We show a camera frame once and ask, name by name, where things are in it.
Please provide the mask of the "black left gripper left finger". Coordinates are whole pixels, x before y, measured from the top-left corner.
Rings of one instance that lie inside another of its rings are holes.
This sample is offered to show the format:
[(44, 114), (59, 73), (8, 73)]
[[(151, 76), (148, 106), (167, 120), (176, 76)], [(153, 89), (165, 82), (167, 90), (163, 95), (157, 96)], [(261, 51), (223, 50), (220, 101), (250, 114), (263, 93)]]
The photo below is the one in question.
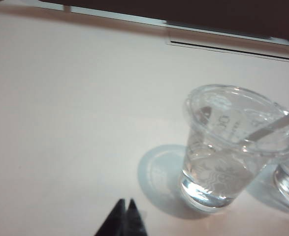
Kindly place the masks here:
[(119, 199), (95, 233), (95, 236), (121, 236), (125, 218), (125, 199)]

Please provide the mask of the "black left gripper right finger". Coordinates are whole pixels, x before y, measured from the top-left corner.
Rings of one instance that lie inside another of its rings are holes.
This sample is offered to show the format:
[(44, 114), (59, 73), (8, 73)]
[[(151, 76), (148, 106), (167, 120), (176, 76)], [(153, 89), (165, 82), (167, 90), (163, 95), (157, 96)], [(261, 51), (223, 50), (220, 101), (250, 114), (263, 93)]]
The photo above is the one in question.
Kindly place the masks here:
[(126, 210), (125, 235), (126, 236), (147, 236), (148, 235), (134, 199), (130, 200), (129, 206)]

